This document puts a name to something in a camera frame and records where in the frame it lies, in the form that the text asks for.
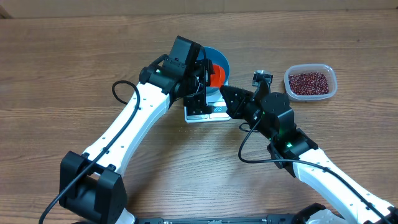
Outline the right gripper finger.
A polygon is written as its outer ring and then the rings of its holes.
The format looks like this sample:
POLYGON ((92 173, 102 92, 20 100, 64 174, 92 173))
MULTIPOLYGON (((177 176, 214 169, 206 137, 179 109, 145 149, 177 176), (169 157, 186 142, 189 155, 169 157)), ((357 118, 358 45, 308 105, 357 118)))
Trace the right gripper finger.
POLYGON ((227 98, 226 96, 223 97, 226 103, 226 113, 232 119, 243 119, 243 108, 245 105, 244 98, 227 98))
POLYGON ((224 100, 240 100, 242 98, 250 98, 254 94, 251 91, 229 85, 223 85, 220 88, 220 93, 224 100))

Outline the orange measuring scoop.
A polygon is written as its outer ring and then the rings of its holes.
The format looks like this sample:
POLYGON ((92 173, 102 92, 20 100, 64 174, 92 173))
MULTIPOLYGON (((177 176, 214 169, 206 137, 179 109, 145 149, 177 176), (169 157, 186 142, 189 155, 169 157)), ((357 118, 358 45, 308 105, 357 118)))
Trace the orange measuring scoop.
POLYGON ((211 83, 210 86, 212 88, 220 88, 225 80, 226 80, 226 74, 225 71, 223 69, 223 67, 217 65, 217 64, 213 64, 213 71, 214 73, 211 74, 211 83))

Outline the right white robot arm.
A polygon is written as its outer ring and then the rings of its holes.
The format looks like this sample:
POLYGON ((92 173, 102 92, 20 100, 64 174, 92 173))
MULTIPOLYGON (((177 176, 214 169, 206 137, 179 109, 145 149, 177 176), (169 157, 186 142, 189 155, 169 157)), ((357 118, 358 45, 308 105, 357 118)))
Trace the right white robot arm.
POLYGON ((233 119, 270 141, 268 162, 317 191, 348 223, 397 223, 396 206, 356 183, 297 127, 287 95, 268 86, 251 92, 223 85, 220 92, 233 119))

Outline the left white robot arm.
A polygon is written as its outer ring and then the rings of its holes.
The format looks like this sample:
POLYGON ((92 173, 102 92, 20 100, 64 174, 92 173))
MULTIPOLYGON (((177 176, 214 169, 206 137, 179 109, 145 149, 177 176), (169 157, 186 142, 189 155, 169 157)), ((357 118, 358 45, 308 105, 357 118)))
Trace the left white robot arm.
POLYGON ((123 175, 131 157, 154 123, 180 98, 198 97, 206 105, 211 62, 200 44, 178 36, 169 54, 161 55, 125 81, 134 93, 106 132, 82 154, 68 152, 60 164, 55 204, 92 223, 137 223, 127 208, 123 175))

